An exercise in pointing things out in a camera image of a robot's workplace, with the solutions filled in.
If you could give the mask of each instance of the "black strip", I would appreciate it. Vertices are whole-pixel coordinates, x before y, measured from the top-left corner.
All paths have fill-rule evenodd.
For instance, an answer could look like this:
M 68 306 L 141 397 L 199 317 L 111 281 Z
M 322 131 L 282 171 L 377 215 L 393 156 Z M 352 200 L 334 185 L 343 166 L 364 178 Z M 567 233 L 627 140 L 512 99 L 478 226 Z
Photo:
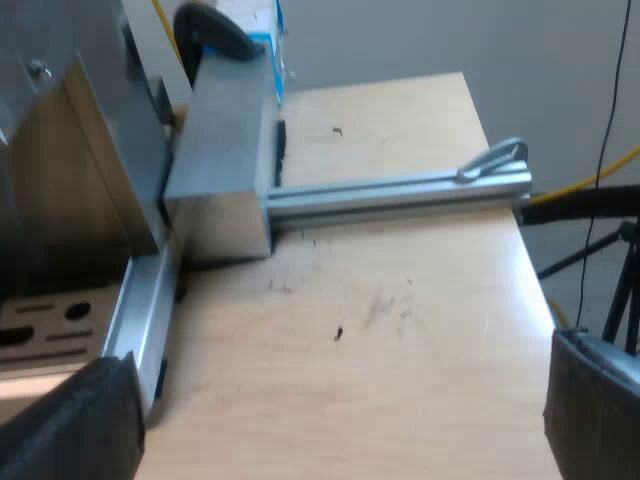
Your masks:
M 46 310 L 53 310 L 55 305 L 53 303 L 47 303 L 44 305 L 31 305 L 28 307 L 18 307 L 16 308 L 16 313 L 31 313 L 31 312 L 44 312 Z
M 37 355 L 23 355 L 22 357 L 0 358 L 0 365 L 10 365 L 12 363 L 19 363 L 19 362 L 31 362 L 34 360 L 49 360 L 52 358 L 75 357 L 78 355 L 85 355 L 86 353 L 87 353 L 86 348 L 76 348 L 73 350 L 65 350 L 62 352 L 40 353 Z
M 82 330 L 80 332 L 70 332 L 70 333 L 58 333 L 54 335 L 47 335 L 45 340 L 47 342 L 56 342 L 58 340 L 68 340 L 70 338 L 86 338 L 93 335 L 93 330 Z

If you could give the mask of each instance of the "metal latch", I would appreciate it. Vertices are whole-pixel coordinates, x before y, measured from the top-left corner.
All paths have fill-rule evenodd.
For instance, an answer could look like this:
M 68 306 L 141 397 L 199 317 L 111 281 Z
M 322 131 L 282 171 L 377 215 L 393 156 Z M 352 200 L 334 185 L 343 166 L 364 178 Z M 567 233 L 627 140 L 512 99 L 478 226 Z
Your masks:
M 526 162 L 528 153 L 527 144 L 521 138 L 514 137 L 504 140 L 458 169 L 456 181 L 458 183 L 471 183 L 508 163 Z

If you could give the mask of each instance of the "light wood surface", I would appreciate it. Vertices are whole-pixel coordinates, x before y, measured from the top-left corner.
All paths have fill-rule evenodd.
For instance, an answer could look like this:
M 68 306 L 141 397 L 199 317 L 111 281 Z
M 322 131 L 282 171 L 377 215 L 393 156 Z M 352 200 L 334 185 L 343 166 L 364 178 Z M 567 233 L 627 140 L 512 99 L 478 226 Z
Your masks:
M 303 92 L 284 115 L 289 185 L 486 147 L 461 75 Z M 551 331 L 507 210 L 292 232 L 190 278 L 138 478 L 557 479 Z

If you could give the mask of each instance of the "bolt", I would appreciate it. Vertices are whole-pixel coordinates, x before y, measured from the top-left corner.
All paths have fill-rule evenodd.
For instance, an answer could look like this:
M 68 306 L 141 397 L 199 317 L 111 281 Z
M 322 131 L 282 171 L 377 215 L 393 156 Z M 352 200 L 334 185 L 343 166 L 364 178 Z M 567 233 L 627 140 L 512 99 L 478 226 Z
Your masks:
M 53 73 L 51 73 L 47 64 L 37 58 L 31 60 L 28 69 L 29 74 L 34 80 L 48 80 L 53 76 Z

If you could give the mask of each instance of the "gray wall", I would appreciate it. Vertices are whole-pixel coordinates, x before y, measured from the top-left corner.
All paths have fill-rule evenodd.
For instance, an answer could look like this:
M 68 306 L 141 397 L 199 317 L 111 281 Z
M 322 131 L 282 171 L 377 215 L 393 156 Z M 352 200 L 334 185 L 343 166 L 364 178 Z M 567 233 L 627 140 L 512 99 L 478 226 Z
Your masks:
M 171 53 L 159 47 L 162 32 L 150 1 L 130 2 L 138 41 L 146 43 L 143 60 L 173 75 L 172 96 L 185 101 L 184 79 L 171 73 Z M 166 3 L 171 11 L 176 0 Z M 489 142 L 511 135 L 528 140 L 536 190 L 594 173 L 611 102 L 624 0 L 283 0 L 283 7 L 289 31 L 286 59 L 296 73 L 291 89 L 460 70 Z M 607 161 L 640 143 L 635 115 L 640 109 L 639 21 L 640 11 L 633 11 Z M 145 55 L 149 49 L 151 55 Z M 640 162 L 613 180 L 637 181 L 639 171 Z M 594 238 L 617 223 L 597 222 Z M 536 268 L 581 248 L 586 227 L 586 222 L 571 222 L 524 229 Z M 624 250 L 622 245 L 611 248 L 589 264 L 583 325 L 598 332 Z M 571 318 L 577 310 L 579 270 L 543 285 Z

